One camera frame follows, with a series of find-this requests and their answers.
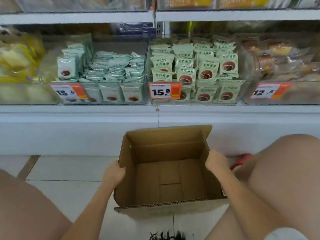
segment forearm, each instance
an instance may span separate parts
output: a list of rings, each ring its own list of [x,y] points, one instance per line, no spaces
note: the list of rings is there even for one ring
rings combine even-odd
[[[249,240],[263,240],[278,228],[290,227],[290,224],[278,212],[258,198],[231,171],[226,170],[215,175]]]
[[[61,240],[98,240],[113,190],[114,186],[101,184],[90,203]]]

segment person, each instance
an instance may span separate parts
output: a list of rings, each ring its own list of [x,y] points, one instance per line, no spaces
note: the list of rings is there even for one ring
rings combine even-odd
[[[317,138],[285,136],[233,174],[226,157],[210,150],[206,167],[220,181],[231,207],[206,239],[320,239],[319,155]],[[112,163],[72,224],[35,187],[0,171],[0,239],[98,240],[108,200],[124,176],[125,169]]]

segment tile floor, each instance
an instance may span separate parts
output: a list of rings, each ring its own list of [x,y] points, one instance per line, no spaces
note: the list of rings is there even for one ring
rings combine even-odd
[[[17,176],[29,157],[0,157],[0,168]],[[105,168],[117,157],[41,156],[27,182],[41,190],[71,221],[75,221],[97,190]],[[134,220],[118,214],[110,198],[100,239],[148,240],[150,232],[181,230],[187,240],[203,240],[228,206],[212,212]]]

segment empty cardboard box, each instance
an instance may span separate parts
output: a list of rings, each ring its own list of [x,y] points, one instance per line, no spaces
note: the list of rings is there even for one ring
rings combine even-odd
[[[115,211],[133,218],[213,210],[227,204],[206,169],[211,125],[129,131],[119,157],[126,175]]]

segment hand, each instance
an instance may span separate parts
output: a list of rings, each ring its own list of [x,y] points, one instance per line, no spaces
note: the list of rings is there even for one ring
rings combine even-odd
[[[102,184],[115,189],[124,179],[125,174],[126,168],[120,168],[118,161],[114,161],[104,172]]]
[[[205,166],[216,176],[217,174],[231,172],[227,158],[214,149],[210,150],[208,159],[205,162]]]

